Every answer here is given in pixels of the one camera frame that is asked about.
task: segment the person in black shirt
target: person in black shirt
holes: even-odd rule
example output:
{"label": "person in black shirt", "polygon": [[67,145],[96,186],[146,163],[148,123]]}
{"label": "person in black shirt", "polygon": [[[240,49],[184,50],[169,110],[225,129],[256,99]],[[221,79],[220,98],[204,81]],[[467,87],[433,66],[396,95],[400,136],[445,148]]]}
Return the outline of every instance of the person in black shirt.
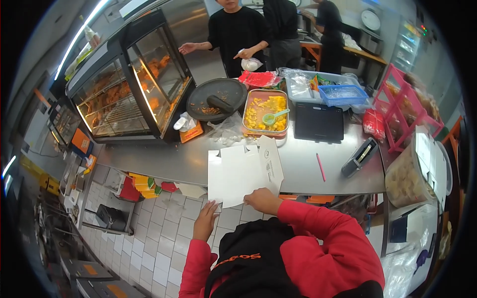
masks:
{"label": "person in black shirt", "polygon": [[[328,0],[313,0],[312,4],[301,8],[301,14],[315,24],[316,30],[323,33],[321,37],[321,72],[341,74],[344,55],[344,40],[341,34],[342,20],[336,5]],[[318,8],[316,18],[304,8]]]}
{"label": "person in black shirt", "polygon": [[179,48],[179,52],[185,55],[195,50],[213,50],[218,47],[229,78],[237,78],[242,74],[239,58],[256,58],[264,63],[256,72],[266,71],[263,49],[271,42],[271,30],[265,18],[258,11],[239,6],[238,0],[216,1],[224,9],[210,16],[207,41],[186,42]]}
{"label": "person in black shirt", "polygon": [[295,4],[289,0],[264,0],[263,15],[271,26],[274,38],[270,45],[271,69],[299,68],[301,47]]}

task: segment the black shirt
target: black shirt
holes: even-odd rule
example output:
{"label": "black shirt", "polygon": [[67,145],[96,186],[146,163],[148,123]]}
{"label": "black shirt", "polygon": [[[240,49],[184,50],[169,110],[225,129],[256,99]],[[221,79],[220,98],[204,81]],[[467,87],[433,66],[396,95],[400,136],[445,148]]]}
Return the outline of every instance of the black shirt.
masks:
{"label": "black shirt", "polygon": [[343,43],[341,15],[338,7],[333,2],[324,0],[320,3],[316,15],[316,24],[324,27],[323,37],[325,40]]}
{"label": "black shirt", "polygon": [[[219,48],[229,78],[241,75],[241,59],[234,59],[238,51],[251,48],[261,41],[271,41],[271,30],[265,18],[248,7],[242,7],[234,13],[217,11],[210,16],[208,28],[207,41],[212,44],[210,50]],[[253,57],[265,64],[263,51],[256,52]]]}
{"label": "black shirt", "polygon": [[263,15],[277,40],[298,38],[298,14],[295,4],[289,0],[264,0]]}

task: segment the green spoon handle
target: green spoon handle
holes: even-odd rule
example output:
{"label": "green spoon handle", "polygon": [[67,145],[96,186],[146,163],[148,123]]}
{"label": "green spoon handle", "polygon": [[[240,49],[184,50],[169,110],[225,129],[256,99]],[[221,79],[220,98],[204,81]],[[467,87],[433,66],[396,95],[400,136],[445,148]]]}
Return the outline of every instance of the green spoon handle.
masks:
{"label": "green spoon handle", "polygon": [[288,113],[289,111],[290,111],[290,109],[285,109],[285,110],[280,111],[280,112],[278,112],[278,113],[276,113],[276,114],[273,114],[273,116],[278,117],[278,116],[281,116],[281,115],[283,115],[283,114],[285,114],[285,113]]}

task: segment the pink pencil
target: pink pencil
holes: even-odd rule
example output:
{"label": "pink pencil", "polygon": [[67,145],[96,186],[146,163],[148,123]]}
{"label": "pink pencil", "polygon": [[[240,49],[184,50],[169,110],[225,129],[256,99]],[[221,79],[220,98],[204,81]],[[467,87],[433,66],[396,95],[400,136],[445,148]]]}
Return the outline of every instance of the pink pencil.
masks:
{"label": "pink pencil", "polygon": [[325,171],[323,171],[323,166],[321,165],[321,160],[320,160],[320,156],[318,155],[318,153],[316,154],[316,158],[318,159],[318,163],[320,164],[320,170],[321,170],[321,174],[323,176],[323,182],[326,182]]}

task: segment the bottle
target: bottle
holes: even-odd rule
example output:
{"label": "bottle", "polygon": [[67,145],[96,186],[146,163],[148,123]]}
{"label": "bottle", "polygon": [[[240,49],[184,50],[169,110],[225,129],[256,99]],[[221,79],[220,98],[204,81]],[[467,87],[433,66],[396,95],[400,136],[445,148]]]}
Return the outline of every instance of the bottle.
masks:
{"label": "bottle", "polygon": [[85,25],[84,27],[84,35],[93,49],[95,49],[101,42],[98,34],[96,34],[88,25]]}

